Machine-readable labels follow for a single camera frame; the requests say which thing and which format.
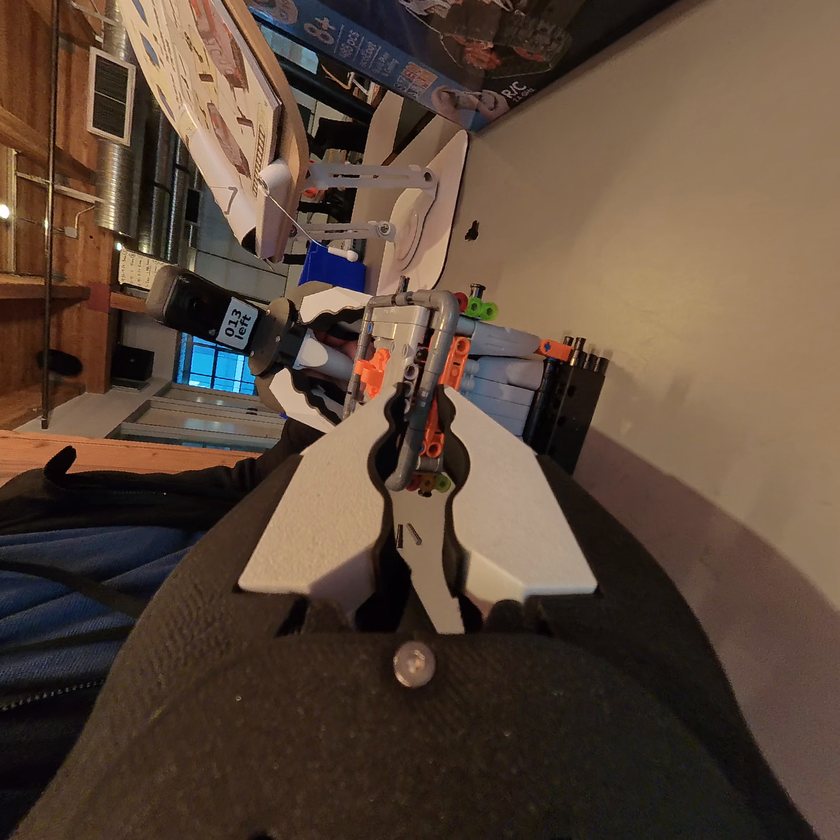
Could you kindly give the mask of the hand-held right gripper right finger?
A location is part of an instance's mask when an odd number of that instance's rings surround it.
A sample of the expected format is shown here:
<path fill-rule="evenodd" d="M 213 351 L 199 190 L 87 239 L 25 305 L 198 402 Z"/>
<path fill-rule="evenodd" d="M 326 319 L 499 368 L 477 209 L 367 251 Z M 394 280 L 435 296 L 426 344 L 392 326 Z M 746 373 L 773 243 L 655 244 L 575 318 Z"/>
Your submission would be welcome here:
<path fill-rule="evenodd" d="M 537 456 L 454 388 L 437 389 L 444 428 L 447 585 L 486 618 L 499 602 L 593 595 L 597 580 Z"/>

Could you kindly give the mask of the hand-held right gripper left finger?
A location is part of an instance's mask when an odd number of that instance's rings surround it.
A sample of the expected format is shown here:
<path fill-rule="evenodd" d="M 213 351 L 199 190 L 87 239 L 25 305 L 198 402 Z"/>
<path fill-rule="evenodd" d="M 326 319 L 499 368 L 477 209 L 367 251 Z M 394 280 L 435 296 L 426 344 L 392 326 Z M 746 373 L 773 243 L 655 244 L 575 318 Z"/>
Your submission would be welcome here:
<path fill-rule="evenodd" d="M 396 425 L 390 385 L 301 454 L 239 588 L 336 602 L 356 622 L 400 622 L 403 562 L 375 457 Z"/>

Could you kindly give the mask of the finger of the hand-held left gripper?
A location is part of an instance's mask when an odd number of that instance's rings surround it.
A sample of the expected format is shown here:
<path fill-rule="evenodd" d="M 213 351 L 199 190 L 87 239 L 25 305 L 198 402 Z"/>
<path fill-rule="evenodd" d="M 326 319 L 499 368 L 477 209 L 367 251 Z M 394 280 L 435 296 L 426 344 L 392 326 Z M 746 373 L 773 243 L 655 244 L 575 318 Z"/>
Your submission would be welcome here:
<path fill-rule="evenodd" d="M 304 371 L 279 370 L 258 377 L 258 396 L 270 411 L 319 432 L 328 432 L 342 419 L 343 407 Z"/>
<path fill-rule="evenodd" d="M 314 333 L 359 333 L 369 295 L 306 282 L 299 286 L 299 324 Z"/>

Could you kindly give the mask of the grey orange toy model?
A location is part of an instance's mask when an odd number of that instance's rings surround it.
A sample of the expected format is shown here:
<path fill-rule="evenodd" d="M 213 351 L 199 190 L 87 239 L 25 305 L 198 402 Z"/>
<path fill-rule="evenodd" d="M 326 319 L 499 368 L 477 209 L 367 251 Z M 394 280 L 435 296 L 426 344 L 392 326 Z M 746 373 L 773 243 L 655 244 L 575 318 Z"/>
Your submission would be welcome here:
<path fill-rule="evenodd" d="M 453 292 L 460 317 L 439 386 L 454 388 L 479 410 L 522 438 L 533 397 L 543 376 L 540 336 L 500 326 L 499 307 L 475 283 L 469 294 Z M 353 372 L 343 404 L 343 418 L 373 401 L 390 385 L 402 387 L 402 420 L 397 420 L 396 460 L 412 420 L 418 383 L 429 357 L 434 331 L 431 312 L 421 306 L 377 308 L 365 312 Z M 426 475 L 444 472 L 445 432 L 438 419 L 437 393 L 425 427 L 417 472 L 405 490 L 429 494 Z"/>

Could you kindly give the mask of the person's left forearm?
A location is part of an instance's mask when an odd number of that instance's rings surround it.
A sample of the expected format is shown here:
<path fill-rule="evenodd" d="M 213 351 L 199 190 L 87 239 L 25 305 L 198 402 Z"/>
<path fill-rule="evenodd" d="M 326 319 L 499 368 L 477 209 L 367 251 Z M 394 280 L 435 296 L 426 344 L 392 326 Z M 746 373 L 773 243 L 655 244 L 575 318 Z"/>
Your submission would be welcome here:
<path fill-rule="evenodd" d="M 273 448 L 257 458 L 244 458 L 237 462 L 234 467 L 237 480 L 249 486 L 260 483 L 291 456 L 300 455 L 323 435 L 322 430 L 307 423 L 295 419 L 286 420 L 280 440 Z"/>

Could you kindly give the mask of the blue parts bin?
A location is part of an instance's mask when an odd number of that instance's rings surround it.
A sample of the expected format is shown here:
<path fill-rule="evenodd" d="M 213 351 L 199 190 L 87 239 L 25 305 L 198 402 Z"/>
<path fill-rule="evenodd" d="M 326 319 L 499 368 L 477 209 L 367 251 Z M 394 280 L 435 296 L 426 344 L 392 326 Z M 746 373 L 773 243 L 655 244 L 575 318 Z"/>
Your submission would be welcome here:
<path fill-rule="evenodd" d="M 359 259 L 333 254 L 327 246 L 310 244 L 298 285 L 321 282 L 331 287 L 364 292 L 365 266 Z"/>

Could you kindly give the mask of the white metal stand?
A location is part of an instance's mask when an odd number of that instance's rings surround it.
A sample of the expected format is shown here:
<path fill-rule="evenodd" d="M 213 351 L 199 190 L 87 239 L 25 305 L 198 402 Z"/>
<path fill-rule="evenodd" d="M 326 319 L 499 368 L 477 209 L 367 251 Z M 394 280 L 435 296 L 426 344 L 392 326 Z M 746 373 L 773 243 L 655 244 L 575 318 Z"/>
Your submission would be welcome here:
<path fill-rule="evenodd" d="M 311 242 L 364 239 L 385 244 L 375 292 L 432 290 L 443 274 L 466 165 L 469 136 L 458 131 L 428 166 L 310 164 L 307 188 L 401 189 L 386 220 L 348 224 L 293 224 L 291 238 Z"/>

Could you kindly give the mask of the person in blue jacket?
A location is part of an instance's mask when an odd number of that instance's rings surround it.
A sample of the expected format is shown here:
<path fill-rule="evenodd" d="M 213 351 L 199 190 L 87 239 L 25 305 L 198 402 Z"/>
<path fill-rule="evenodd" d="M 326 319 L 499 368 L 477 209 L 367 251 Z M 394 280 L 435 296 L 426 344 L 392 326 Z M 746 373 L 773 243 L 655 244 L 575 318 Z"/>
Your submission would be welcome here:
<path fill-rule="evenodd" d="M 28 470 L 2 487 L 3 537 L 116 527 L 206 531 L 263 481 L 251 486 L 239 482 L 236 465 L 175 474 L 71 473 L 76 457 L 77 451 L 67 446 L 43 468 Z"/>

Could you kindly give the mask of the white instruction booklet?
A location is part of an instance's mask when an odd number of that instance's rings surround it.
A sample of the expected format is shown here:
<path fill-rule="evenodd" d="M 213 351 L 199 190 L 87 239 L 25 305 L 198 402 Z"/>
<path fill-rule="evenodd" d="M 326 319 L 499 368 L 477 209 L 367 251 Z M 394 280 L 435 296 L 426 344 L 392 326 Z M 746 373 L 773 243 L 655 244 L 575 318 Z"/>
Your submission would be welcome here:
<path fill-rule="evenodd" d="M 259 172 L 281 102 L 218 1 L 118 2 L 143 75 L 234 236 L 257 256 Z"/>

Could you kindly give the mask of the beige shelf board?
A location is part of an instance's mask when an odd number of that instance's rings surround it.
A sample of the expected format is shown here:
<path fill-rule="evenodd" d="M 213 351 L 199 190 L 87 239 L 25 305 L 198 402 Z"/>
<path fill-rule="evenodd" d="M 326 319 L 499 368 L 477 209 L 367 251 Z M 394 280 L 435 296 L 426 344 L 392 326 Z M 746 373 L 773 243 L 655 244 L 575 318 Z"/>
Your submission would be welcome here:
<path fill-rule="evenodd" d="M 291 86 L 246 2 L 223 1 L 223 5 L 237 31 L 244 37 L 248 52 L 255 59 L 262 77 L 282 105 L 275 151 L 268 164 L 278 158 L 284 160 L 295 184 L 285 195 L 265 194 L 259 186 L 258 204 L 262 209 L 256 227 L 257 256 L 277 263 L 284 255 L 291 228 L 296 222 L 298 203 L 309 168 L 308 139 Z"/>

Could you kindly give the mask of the blue picture box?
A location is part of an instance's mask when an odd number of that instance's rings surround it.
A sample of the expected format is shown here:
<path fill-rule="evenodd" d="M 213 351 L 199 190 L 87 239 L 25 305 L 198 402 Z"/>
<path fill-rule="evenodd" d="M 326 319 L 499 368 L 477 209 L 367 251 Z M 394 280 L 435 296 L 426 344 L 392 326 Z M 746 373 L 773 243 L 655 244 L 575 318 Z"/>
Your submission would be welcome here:
<path fill-rule="evenodd" d="M 247 2 L 256 20 L 479 131 L 669 1 Z"/>

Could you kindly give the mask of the silver air duct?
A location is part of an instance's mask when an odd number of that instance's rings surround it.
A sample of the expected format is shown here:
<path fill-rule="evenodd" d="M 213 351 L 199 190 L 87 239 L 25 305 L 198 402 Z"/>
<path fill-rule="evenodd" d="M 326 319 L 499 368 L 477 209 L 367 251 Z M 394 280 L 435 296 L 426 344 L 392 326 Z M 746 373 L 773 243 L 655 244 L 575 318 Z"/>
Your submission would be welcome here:
<path fill-rule="evenodd" d="M 140 157 L 129 146 L 98 142 L 96 224 L 162 259 L 172 208 L 172 142 L 151 141 Z"/>

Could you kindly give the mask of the white wall vent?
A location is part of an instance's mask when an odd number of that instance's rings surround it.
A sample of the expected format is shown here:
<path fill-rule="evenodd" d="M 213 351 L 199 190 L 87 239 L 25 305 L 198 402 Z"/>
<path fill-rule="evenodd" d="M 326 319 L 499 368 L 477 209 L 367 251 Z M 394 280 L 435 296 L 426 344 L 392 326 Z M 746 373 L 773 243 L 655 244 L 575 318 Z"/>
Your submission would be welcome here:
<path fill-rule="evenodd" d="M 136 66 L 89 48 L 87 131 L 102 140 L 130 146 Z"/>

